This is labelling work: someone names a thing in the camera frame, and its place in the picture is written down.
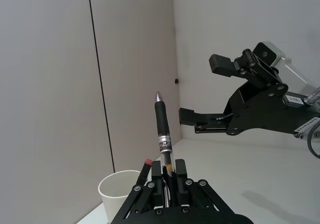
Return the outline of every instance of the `black pen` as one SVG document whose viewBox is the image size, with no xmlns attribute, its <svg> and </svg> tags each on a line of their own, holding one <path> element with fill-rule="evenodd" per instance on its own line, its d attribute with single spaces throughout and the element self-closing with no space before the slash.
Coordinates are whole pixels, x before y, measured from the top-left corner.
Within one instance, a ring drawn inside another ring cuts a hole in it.
<svg viewBox="0 0 320 224">
<path fill-rule="evenodd" d="M 162 99 L 161 94 L 159 91 L 155 95 L 155 104 L 154 109 L 156 111 L 156 124 L 158 130 L 158 137 L 159 137 L 159 148 L 160 148 L 160 155 L 161 155 L 161 163 L 162 163 L 162 170 L 164 180 L 168 186 L 170 192 L 170 206 L 178 205 L 178 197 L 177 197 L 177 178 L 176 178 L 176 167 L 175 167 L 175 158 L 172 151 L 171 145 L 171 138 L 170 138 L 170 131 L 169 125 L 167 120 L 167 113 L 166 113 L 166 105 Z"/>
</svg>

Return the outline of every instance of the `white paper cup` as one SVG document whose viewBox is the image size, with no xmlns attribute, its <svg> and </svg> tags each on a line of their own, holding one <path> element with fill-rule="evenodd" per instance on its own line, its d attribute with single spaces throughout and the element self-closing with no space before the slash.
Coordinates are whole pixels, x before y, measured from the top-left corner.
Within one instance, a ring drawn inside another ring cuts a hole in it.
<svg viewBox="0 0 320 224">
<path fill-rule="evenodd" d="M 109 223 L 129 195 L 139 174 L 140 171 L 137 170 L 123 170 L 108 175 L 100 182 L 98 191 L 104 203 Z"/>
</svg>

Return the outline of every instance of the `wire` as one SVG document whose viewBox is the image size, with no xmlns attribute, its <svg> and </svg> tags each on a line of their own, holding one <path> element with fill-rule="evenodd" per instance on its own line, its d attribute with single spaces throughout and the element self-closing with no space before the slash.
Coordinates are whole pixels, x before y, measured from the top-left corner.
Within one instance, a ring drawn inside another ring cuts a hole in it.
<svg viewBox="0 0 320 224">
<path fill-rule="evenodd" d="M 316 129 L 320 126 L 320 121 L 318 121 L 312 128 L 311 130 L 309 131 L 309 134 L 308 134 L 308 138 L 306 140 L 306 143 L 308 145 L 308 149 L 309 151 L 311 152 L 312 155 L 314 155 L 316 158 L 319 158 L 320 159 L 320 155 L 318 155 L 314 149 L 312 148 L 312 144 L 311 144 L 311 139 L 312 139 L 312 136 L 314 135 L 313 133 L 316 131 Z"/>
</svg>

